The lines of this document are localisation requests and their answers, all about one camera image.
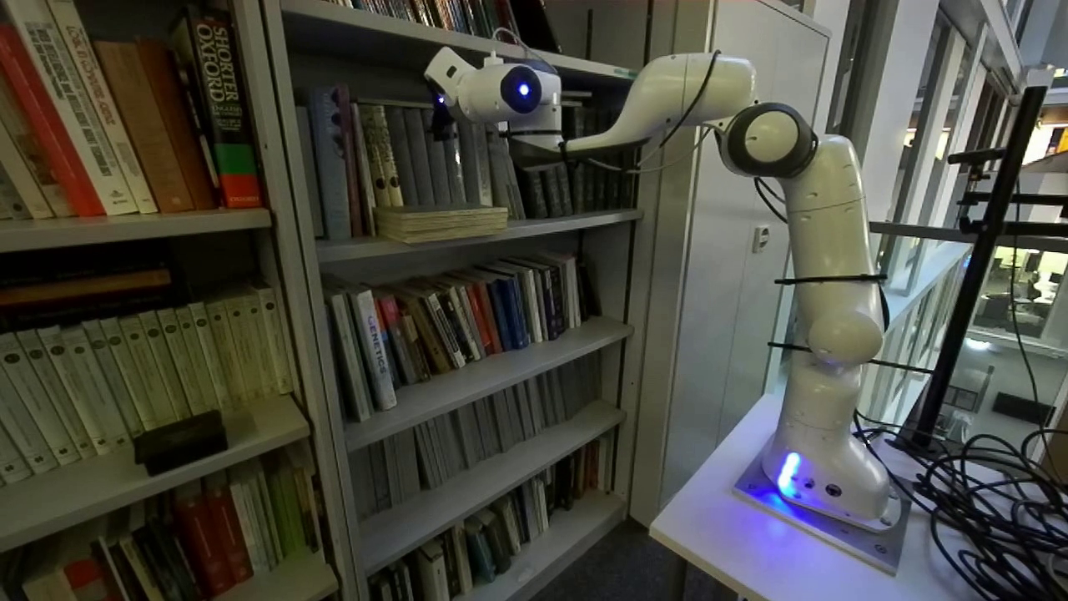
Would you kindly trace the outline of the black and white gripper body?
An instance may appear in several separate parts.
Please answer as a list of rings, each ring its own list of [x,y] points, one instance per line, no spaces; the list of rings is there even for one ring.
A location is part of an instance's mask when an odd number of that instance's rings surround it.
[[[447,139],[456,132],[461,120],[487,124],[487,69],[468,63],[456,49],[439,48],[424,67],[424,80],[431,88],[431,132]]]

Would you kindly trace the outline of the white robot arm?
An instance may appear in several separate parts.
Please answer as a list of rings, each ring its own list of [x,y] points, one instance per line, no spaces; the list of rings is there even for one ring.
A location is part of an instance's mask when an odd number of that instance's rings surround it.
[[[602,132],[561,132],[561,76],[541,60],[468,63],[439,48],[426,67],[433,108],[505,127],[546,152],[593,152],[666,139],[680,127],[717,127],[721,161],[745,176],[775,176],[788,203],[801,355],[788,359],[777,427],[761,451],[775,492],[803,511],[886,530],[890,479],[851,435],[861,368],[881,351],[881,275],[870,259],[859,152],[842,132],[819,132],[793,108],[761,102],[754,63],[730,53],[650,60]]]

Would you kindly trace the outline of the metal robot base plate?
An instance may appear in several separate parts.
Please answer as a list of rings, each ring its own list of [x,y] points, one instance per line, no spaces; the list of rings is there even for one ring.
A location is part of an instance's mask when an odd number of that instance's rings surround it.
[[[856,525],[832,518],[812,507],[812,502],[826,495],[826,483],[812,482],[803,467],[808,460],[801,454],[788,454],[775,474],[764,474],[764,463],[751,460],[733,482],[733,495],[859,562],[893,573],[905,551],[912,502],[901,492],[890,492],[878,520]]]

